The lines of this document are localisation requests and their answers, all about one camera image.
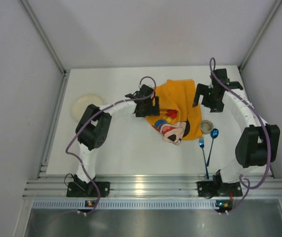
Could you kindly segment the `small metal cup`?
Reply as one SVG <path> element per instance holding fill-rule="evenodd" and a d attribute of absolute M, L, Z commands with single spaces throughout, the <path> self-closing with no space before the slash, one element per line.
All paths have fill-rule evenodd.
<path fill-rule="evenodd" d="M 200 129 L 202 134 L 210 134 L 214 129 L 213 123 L 210 120 L 202 120 L 200 123 Z"/>

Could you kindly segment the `orange cartoon mouse placemat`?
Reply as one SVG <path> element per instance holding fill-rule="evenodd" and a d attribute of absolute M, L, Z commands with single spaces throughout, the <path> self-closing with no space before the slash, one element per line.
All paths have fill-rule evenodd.
<path fill-rule="evenodd" d="M 179 145 L 181 141 L 196 140 L 202 136 L 200 106 L 193 106 L 196 92 L 192 79 L 167 80 L 156 87 L 159 97 L 159 115 L 146 116 L 146 121 L 159 133 L 163 141 Z"/>

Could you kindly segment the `blue metal spoon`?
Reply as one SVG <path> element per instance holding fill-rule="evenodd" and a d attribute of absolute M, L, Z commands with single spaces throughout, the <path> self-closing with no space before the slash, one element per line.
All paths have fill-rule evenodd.
<path fill-rule="evenodd" d="M 214 128 L 211 132 L 210 132 L 210 136 L 211 136 L 211 147 L 210 147 L 210 152 L 208 155 L 208 160 L 207 160 L 207 166 L 210 165 L 210 160 L 211 160 L 211 154 L 212 154 L 212 149 L 213 149 L 213 145 L 214 145 L 214 140 L 219 136 L 219 130 L 217 128 Z"/>

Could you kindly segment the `blue metal fork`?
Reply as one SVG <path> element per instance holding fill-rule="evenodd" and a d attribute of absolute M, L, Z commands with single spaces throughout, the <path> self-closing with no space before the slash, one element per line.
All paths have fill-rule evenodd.
<path fill-rule="evenodd" d="M 205 156 L 205 151 L 204 151 L 205 143 L 204 143 L 203 136 L 201 136 L 199 138 L 199 146 L 202 149 L 202 153 L 203 153 L 204 164 L 205 164 L 205 171 L 206 171 L 206 179 L 209 179 L 210 176 L 209 176 L 209 172 L 208 172 L 207 161 L 206 161 L 206 156 Z"/>

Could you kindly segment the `white round plate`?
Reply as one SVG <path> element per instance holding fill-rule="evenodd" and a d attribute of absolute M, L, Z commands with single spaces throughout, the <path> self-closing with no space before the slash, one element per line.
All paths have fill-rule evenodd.
<path fill-rule="evenodd" d="M 86 108 L 94 104 L 96 106 L 105 105 L 105 101 L 99 95 L 87 93 L 79 96 L 70 107 L 70 116 L 75 122 L 79 122 Z"/>

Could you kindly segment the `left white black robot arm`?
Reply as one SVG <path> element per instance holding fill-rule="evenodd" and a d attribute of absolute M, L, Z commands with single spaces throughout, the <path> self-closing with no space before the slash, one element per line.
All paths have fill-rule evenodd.
<path fill-rule="evenodd" d="M 91 104 L 86 108 L 75 130 L 81 131 L 77 137 L 80 148 L 77 179 L 88 184 L 96 177 L 98 149 L 106 141 L 111 122 L 131 114 L 137 118 L 159 114 L 159 97 L 155 95 L 155 88 L 143 84 L 138 91 L 125 95 L 114 104 Z"/>

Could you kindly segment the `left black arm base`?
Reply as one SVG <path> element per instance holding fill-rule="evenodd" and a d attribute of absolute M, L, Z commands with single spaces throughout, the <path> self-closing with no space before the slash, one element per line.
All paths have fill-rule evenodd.
<path fill-rule="evenodd" d="M 97 198 L 97 188 L 92 182 L 86 183 L 78 178 L 77 175 L 71 175 L 72 181 L 67 184 L 67 194 L 69 198 Z M 100 191 L 100 197 L 105 198 L 110 192 L 110 182 L 95 182 Z"/>

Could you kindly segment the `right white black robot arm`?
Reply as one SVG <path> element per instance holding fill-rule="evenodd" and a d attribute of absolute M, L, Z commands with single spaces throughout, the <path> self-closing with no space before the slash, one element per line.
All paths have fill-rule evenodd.
<path fill-rule="evenodd" d="M 226 69 L 211 69 L 210 78 L 209 85 L 197 84 L 192 106 L 202 105 L 211 113 L 228 110 L 241 130 L 237 142 L 223 142 L 225 150 L 232 149 L 233 153 L 227 158 L 223 154 L 217 156 L 221 166 L 215 177 L 220 183 L 241 182 L 246 187 L 246 176 L 260 166 L 265 167 L 263 176 L 267 177 L 270 164 L 276 159 L 280 129 L 259 115 L 241 83 L 230 81 Z"/>

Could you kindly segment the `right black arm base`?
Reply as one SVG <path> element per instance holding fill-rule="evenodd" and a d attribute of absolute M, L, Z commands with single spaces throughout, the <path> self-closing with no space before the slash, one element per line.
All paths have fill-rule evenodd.
<path fill-rule="evenodd" d="M 219 170 L 212 176 L 212 180 L 198 181 L 197 191 L 199 197 L 209 199 L 213 197 L 243 196 L 240 182 L 223 183 Z"/>

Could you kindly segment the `aluminium mounting rail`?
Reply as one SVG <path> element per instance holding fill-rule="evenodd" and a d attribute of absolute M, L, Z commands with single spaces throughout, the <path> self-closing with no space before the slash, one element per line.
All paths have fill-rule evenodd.
<path fill-rule="evenodd" d="M 100 175 L 96 181 L 110 182 L 109 198 L 155 199 L 192 198 L 198 199 L 197 182 L 202 176 L 192 175 Z M 65 183 L 71 178 L 62 176 L 40 177 L 29 180 L 23 191 L 24 198 L 65 198 Z M 282 179 L 269 176 L 266 181 L 248 195 L 251 199 L 282 198 Z"/>

